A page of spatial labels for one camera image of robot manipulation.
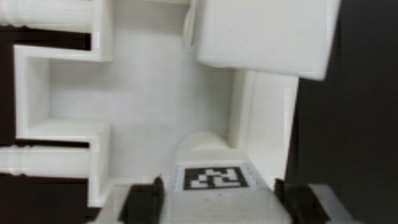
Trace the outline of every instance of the black strip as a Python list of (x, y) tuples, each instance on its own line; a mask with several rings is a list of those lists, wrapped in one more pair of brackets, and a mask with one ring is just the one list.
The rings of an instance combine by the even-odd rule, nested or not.
[(163, 205), (163, 181), (158, 177), (151, 185), (133, 185), (119, 221), (124, 224), (158, 224)]
[(291, 215), (293, 224), (325, 224), (330, 217), (307, 185), (284, 184), (277, 180), (275, 195)]

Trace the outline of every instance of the black and white square marker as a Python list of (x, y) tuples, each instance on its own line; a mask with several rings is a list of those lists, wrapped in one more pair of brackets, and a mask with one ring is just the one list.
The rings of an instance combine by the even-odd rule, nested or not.
[(186, 168), (183, 190), (248, 187), (240, 167)]

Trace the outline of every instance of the black background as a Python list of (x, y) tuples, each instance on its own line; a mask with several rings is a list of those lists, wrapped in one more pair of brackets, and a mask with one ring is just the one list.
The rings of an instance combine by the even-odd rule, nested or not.
[[(0, 143), (14, 143), (14, 42), (89, 50), (89, 35), (0, 29)], [(355, 218), (398, 223), (398, 1), (343, 0), (325, 82), (298, 90), (289, 183), (327, 183)], [(80, 224), (87, 182), (0, 176), (0, 223)]]

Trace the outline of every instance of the white cylinder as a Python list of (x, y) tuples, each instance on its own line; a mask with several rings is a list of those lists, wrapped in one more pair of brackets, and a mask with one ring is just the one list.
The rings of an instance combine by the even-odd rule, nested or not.
[(1, 0), (0, 24), (90, 33), (92, 1)]
[(35, 177), (87, 178), (90, 154), (83, 148), (0, 148), (0, 172)]

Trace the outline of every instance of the white block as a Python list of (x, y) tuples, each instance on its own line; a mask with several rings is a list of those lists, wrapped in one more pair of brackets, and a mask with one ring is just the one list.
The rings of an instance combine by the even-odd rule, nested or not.
[(199, 0), (197, 60), (321, 80), (339, 0)]

